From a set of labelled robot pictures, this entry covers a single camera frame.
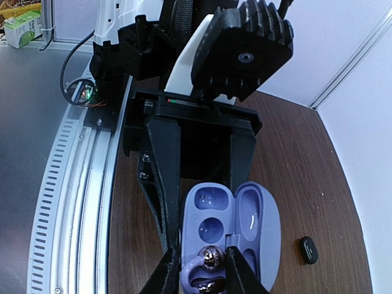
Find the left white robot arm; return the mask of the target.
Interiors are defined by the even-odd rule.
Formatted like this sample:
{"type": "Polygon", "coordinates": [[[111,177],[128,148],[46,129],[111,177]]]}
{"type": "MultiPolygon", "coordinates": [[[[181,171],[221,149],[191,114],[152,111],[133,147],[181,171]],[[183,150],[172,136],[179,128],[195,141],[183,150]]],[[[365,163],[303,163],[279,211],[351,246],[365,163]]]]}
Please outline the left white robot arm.
{"type": "Polygon", "coordinates": [[[127,76],[160,80],[156,90],[130,90],[122,150],[139,154],[139,183],[166,251],[178,248],[181,179],[231,190],[247,179],[261,119],[218,97],[245,100],[264,80],[269,12],[263,1],[164,1],[156,20],[139,13],[117,41],[93,44],[90,69],[105,102],[123,94],[127,76]]]}

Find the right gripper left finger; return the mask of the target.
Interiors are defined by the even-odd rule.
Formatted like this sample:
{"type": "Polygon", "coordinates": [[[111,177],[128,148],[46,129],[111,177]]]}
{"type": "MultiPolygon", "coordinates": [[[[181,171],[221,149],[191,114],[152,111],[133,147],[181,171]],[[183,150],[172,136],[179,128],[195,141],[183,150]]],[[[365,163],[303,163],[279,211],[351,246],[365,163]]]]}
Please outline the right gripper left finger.
{"type": "Polygon", "coordinates": [[[179,288],[179,246],[169,247],[140,294],[174,294],[179,288]]]}

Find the blue oval case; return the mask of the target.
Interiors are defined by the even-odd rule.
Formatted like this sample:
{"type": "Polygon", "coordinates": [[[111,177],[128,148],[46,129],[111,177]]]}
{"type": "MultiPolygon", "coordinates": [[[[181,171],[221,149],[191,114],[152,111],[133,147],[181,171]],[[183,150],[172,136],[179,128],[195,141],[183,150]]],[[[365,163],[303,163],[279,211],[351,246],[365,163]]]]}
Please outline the blue oval case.
{"type": "MultiPolygon", "coordinates": [[[[258,281],[270,291],[276,281],[281,257],[281,222],[274,197],[255,182],[242,183],[235,192],[218,183],[195,185],[184,198],[181,224],[181,269],[201,248],[235,246],[258,281]]],[[[225,267],[207,273],[194,269],[189,282],[198,277],[223,276],[225,267]]],[[[198,293],[180,283],[184,293],[198,293]]]]}

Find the black earbud charging case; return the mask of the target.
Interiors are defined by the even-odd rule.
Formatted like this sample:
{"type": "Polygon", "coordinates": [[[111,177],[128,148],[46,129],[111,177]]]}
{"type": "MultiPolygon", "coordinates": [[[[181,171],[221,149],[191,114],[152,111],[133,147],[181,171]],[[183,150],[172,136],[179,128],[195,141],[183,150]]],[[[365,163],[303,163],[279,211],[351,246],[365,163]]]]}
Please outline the black earbud charging case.
{"type": "Polygon", "coordinates": [[[301,238],[298,245],[305,264],[314,265],[317,263],[319,259],[319,253],[314,240],[310,236],[304,236],[301,238]]]}

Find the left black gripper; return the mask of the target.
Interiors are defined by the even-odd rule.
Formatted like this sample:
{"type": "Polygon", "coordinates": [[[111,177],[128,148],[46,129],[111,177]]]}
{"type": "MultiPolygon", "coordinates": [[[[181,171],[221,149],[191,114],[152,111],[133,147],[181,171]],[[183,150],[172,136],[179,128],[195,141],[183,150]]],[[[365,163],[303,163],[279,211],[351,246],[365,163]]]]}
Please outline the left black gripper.
{"type": "Polygon", "coordinates": [[[137,88],[122,127],[126,156],[139,151],[138,182],[164,251],[178,242],[179,180],[246,182],[262,128],[257,111],[189,96],[137,88]]]}

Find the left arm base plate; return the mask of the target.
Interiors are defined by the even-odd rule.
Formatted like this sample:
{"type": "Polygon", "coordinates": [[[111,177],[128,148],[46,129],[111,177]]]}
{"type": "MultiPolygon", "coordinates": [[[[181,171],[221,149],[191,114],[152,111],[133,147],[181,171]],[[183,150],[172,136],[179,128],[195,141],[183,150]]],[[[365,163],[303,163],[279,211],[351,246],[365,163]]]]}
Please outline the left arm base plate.
{"type": "Polygon", "coordinates": [[[108,104],[100,104],[87,109],[83,126],[91,127],[100,131],[116,132],[120,116],[122,101],[111,101],[108,104]]]}

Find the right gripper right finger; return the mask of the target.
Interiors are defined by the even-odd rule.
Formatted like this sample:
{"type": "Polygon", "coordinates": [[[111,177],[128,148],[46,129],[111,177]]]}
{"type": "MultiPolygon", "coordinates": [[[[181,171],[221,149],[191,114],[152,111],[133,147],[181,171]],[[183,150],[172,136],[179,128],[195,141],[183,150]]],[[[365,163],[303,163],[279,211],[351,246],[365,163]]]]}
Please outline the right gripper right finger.
{"type": "Polygon", "coordinates": [[[266,288],[258,281],[248,262],[235,246],[225,250],[226,293],[267,294],[266,288]]]}

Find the small purple earpiece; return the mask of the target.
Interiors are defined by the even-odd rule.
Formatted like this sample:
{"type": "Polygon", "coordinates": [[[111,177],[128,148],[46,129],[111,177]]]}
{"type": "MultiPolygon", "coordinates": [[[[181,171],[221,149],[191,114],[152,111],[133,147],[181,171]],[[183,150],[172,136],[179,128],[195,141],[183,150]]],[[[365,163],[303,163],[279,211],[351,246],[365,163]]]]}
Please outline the small purple earpiece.
{"type": "Polygon", "coordinates": [[[205,246],[200,249],[192,260],[183,266],[180,273],[180,283],[190,284],[189,276],[191,272],[198,267],[207,273],[214,273],[222,270],[225,267],[225,264],[225,252],[219,246],[205,246]]]}
{"type": "Polygon", "coordinates": [[[226,278],[223,276],[198,277],[193,279],[190,285],[198,290],[198,293],[224,293],[226,278]]]}

